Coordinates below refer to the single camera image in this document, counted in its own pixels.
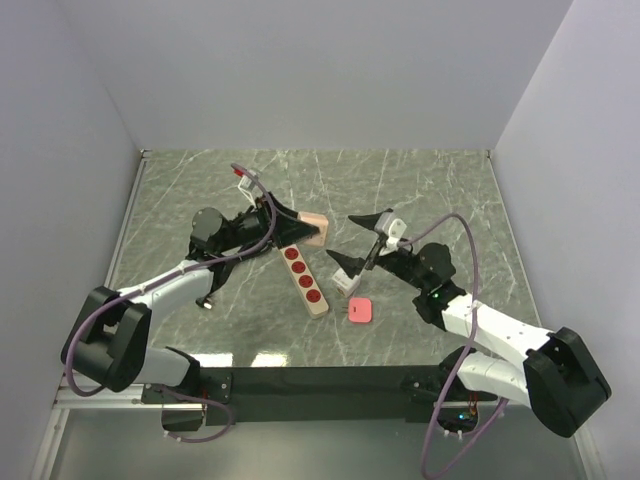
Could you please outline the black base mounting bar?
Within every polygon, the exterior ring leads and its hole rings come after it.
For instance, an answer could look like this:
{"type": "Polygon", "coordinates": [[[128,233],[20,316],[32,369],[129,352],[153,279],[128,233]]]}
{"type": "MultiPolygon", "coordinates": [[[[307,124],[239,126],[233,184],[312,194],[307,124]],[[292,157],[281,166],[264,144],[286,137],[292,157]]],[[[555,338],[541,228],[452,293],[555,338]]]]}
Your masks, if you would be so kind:
{"type": "Polygon", "coordinates": [[[230,407],[237,422],[402,419],[431,417],[447,372],[438,366],[204,368],[199,405],[230,407]]]}

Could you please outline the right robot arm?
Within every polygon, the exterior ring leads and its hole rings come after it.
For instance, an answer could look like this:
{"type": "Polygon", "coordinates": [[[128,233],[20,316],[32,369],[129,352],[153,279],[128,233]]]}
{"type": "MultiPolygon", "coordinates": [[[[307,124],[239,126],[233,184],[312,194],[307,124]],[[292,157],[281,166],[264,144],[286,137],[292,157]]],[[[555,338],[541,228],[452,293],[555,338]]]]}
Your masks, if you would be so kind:
{"type": "Polygon", "coordinates": [[[475,291],[454,283],[448,246],[430,242],[412,251],[412,240],[404,236],[406,224],[391,209],[349,219],[375,232],[377,240],[364,258],[329,251],[339,266],[338,277],[355,280],[379,267],[417,289],[412,302],[425,323],[481,348],[451,355],[453,365],[438,377],[444,395],[460,399],[473,391],[516,402],[563,438],[573,436],[611,397],[611,387],[578,333],[533,326],[479,302],[475,291]]]}

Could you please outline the aluminium frame rail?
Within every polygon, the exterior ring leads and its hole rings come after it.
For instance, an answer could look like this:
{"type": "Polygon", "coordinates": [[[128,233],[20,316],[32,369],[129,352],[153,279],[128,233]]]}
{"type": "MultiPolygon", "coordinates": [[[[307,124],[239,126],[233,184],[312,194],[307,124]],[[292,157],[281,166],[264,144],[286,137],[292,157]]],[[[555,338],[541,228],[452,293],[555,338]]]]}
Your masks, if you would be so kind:
{"type": "Polygon", "coordinates": [[[143,385],[133,385],[121,392],[102,390],[96,395],[83,397],[63,386],[58,390],[53,407],[68,410],[137,408],[142,404],[143,390],[143,385]]]}

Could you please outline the beige power strip red sockets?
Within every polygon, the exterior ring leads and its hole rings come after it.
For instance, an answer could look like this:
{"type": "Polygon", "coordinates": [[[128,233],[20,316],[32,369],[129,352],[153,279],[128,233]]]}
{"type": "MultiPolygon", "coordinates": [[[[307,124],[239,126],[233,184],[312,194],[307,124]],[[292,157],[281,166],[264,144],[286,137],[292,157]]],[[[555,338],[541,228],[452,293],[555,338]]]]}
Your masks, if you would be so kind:
{"type": "Polygon", "coordinates": [[[327,314],[329,304],[299,248],[291,245],[281,248],[279,253],[309,316],[317,319],[327,314]]]}

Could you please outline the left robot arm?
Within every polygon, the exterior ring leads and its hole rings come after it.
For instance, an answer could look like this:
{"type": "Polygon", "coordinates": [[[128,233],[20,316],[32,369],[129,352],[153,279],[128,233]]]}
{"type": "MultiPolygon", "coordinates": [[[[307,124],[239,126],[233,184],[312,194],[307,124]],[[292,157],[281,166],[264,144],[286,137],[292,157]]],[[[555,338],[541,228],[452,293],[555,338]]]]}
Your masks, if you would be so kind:
{"type": "Polygon", "coordinates": [[[232,219],[213,207],[202,208],[191,227],[186,258],[172,269],[133,287],[100,286],[88,294],[61,351],[67,376],[79,373],[99,389],[124,390],[145,365],[174,353],[149,348],[153,320],[189,302],[209,307],[240,263],[321,233],[319,226],[271,195],[256,198],[232,219]]]}

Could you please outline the white cube socket adapter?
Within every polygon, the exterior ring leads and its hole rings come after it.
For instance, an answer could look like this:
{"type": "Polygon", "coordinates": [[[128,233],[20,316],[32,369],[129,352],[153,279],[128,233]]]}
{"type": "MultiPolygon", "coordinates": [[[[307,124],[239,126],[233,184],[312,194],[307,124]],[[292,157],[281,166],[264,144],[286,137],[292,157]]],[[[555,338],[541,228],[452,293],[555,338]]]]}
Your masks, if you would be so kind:
{"type": "Polygon", "coordinates": [[[345,298],[351,297],[357,287],[360,285],[361,276],[355,275],[353,278],[349,277],[347,273],[338,268],[331,277],[331,282],[334,288],[345,298]]]}

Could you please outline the pink flat plug adapter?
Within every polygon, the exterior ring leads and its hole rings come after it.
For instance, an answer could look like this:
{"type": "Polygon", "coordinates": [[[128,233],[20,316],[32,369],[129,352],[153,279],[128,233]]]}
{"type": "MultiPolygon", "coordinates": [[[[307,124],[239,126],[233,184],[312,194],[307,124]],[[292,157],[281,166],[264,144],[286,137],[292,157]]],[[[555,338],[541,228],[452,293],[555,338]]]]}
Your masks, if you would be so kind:
{"type": "Polygon", "coordinates": [[[369,298],[351,297],[343,311],[347,320],[353,324],[369,324],[373,320],[373,303],[369,298]]]}

